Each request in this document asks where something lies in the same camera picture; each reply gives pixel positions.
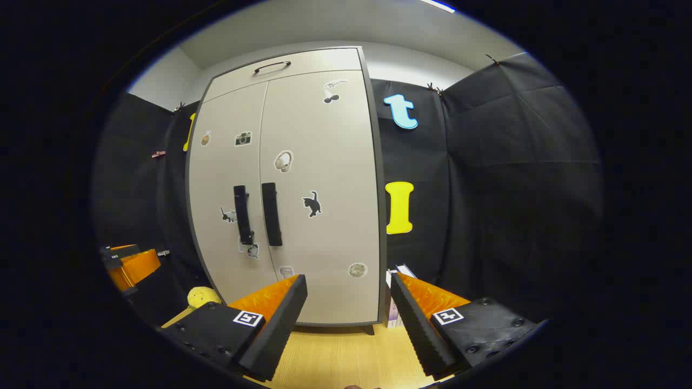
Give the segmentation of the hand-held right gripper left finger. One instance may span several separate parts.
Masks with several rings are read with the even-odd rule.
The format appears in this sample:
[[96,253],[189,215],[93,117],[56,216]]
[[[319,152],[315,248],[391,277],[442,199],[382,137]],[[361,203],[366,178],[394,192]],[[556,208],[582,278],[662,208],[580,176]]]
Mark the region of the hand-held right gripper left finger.
[[294,275],[230,305],[205,302],[159,333],[218,370],[271,381],[307,296]]

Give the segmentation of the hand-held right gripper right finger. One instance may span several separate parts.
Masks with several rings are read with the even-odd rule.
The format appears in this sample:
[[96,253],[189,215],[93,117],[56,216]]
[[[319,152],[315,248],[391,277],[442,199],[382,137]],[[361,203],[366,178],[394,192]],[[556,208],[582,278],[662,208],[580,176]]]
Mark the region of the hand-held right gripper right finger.
[[423,372],[436,380],[477,373],[541,332],[494,298],[467,300],[401,272],[391,275],[390,294]]

